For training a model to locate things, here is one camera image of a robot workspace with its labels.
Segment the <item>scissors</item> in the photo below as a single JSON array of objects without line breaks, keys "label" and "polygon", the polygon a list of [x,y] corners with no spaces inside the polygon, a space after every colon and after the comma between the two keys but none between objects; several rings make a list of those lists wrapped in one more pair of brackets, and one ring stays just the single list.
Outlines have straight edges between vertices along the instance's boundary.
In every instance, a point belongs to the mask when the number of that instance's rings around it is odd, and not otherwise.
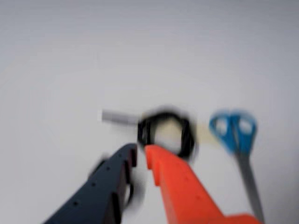
[{"label": "scissors", "polygon": [[[221,122],[225,124],[222,129],[218,126]],[[256,135],[254,118],[244,112],[233,114],[221,112],[210,119],[209,128],[237,159],[252,210],[255,216],[264,223],[262,205],[249,162],[250,151]]]}]

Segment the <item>blue scissors handle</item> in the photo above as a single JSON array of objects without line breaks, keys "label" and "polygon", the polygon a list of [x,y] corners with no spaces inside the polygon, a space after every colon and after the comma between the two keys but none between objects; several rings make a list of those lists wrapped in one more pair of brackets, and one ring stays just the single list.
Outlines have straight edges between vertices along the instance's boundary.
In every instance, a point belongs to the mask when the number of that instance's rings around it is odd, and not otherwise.
[{"label": "blue scissors handle", "polygon": [[[218,121],[226,122],[226,132],[221,133],[217,129]],[[240,121],[244,120],[250,125],[247,132],[240,126]],[[209,124],[212,133],[219,138],[232,153],[249,154],[252,148],[254,137],[256,134],[256,122],[246,113],[218,113],[214,115]]]}]

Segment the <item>white surface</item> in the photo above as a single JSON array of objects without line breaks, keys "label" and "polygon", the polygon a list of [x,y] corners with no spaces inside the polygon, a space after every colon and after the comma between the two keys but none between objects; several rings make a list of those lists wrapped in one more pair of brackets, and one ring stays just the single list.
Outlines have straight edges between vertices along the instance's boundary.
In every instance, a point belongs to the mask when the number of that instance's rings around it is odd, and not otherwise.
[{"label": "white surface", "polygon": [[[269,224],[299,220],[297,1],[0,2],[0,223],[41,223],[134,129],[97,122],[173,104],[208,123],[254,114],[251,157]],[[123,223],[166,223],[147,176]],[[200,146],[194,166],[224,214],[251,212],[236,163]]]}]

